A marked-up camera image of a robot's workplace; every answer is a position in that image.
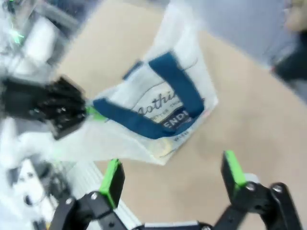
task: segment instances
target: bolt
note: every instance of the bolt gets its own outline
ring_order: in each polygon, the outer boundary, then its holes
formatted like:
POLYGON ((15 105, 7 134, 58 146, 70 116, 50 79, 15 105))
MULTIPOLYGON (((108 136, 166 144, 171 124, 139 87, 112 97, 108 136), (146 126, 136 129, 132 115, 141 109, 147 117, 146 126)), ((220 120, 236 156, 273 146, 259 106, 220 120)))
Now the bolt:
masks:
POLYGON ((65 203, 66 203, 67 205, 69 205, 69 204, 71 204, 71 202, 72 202, 72 199, 71 199, 71 198, 68 198, 68 199, 66 200, 65 203))
POLYGON ((91 199, 92 199, 92 200, 96 200, 96 198, 97 198, 97 193, 93 193, 93 194, 91 195, 91 199))
POLYGON ((273 190, 277 193, 281 193, 283 191, 283 189, 280 185, 274 185, 273 190))
POLYGON ((252 183, 248 183, 248 184, 246 185, 246 188, 247 188, 248 190, 250 190, 250 191, 255 191, 255 185, 252 184, 252 183))

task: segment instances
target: person's hand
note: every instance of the person's hand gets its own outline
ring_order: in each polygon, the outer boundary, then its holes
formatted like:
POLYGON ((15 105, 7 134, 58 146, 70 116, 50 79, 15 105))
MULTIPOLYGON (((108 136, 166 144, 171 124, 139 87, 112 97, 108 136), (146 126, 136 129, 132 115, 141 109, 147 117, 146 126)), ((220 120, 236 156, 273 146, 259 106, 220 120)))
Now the person's hand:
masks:
POLYGON ((292 0, 285 26, 295 32, 307 30, 307 0, 292 0))

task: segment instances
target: canvas bag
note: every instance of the canvas bag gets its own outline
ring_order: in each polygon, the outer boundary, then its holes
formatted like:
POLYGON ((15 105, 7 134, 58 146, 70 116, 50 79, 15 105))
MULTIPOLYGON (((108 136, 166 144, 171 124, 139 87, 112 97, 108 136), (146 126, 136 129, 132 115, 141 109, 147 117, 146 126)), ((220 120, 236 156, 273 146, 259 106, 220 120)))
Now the canvas bag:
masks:
POLYGON ((33 151, 35 141, 63 161, 127 158, 164 165, 218 103, 194 25, 187 7, 169 5, 150 50, 122 83, 89 103, 79 130, 52 144, 50 134, 24 134, 24 148, 33 151))

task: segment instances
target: table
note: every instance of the table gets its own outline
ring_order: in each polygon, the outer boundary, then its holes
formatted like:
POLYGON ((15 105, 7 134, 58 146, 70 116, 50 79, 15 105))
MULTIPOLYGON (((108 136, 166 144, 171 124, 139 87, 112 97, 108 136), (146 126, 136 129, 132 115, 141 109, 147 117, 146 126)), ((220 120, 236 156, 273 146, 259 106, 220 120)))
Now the table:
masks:
MULTIPOLYGON (((104 2, 59 66, 88 97, 120 82, 150 47, 162 13, 120 1, 104 2)), ((142 222, 198 219, 215 223, 229 203, 220 164, 235 151, 243 170, 264 185, 291 190, 307 224, 307 108, 267 70, 206 32, 199 36, 219 105, 166 166, 124 160, 122 198, 142 222)), ((97 162, 103 171, 105 162, 97 162)), ((242 229, 264 229, 250 215, 242 229)))

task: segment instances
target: bag handle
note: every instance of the bag handle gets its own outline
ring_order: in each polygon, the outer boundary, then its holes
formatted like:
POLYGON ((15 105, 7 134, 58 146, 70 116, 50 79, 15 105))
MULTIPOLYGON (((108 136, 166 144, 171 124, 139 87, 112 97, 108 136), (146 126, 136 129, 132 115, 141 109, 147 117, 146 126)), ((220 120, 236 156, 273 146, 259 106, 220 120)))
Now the bag handle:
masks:
POLYGON ((168 128, 135 111, 115 105, 105 98, 94 100, 94 108, 101 115, 150 139, 179 135, 187 130, 204 111, 203 100, 188 75, 178 68, 177 60, 171 52, 153 59, 148 64, 173 88, 189 114, 190 121, 183 123, 177 129, 168 128))

